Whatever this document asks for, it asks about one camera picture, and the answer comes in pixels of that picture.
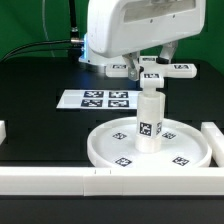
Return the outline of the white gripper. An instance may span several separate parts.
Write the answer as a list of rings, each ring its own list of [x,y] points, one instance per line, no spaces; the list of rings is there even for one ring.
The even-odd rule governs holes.
[[[178,42],[201,32],[206,0],[89,0],[90,48],[106,58],[123,55],[128,78],[139,80],[139,53],[163,45],[160,64],[170,64]]]

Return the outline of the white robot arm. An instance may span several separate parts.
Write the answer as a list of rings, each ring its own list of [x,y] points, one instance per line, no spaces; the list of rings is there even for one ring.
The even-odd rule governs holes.
[[[201,32],[205,11],[206,0],[89,0],[80,61],[102,73],[125,64],[136,81],[140,52],[160,46],[156,62],[169,64],[178,41]]]

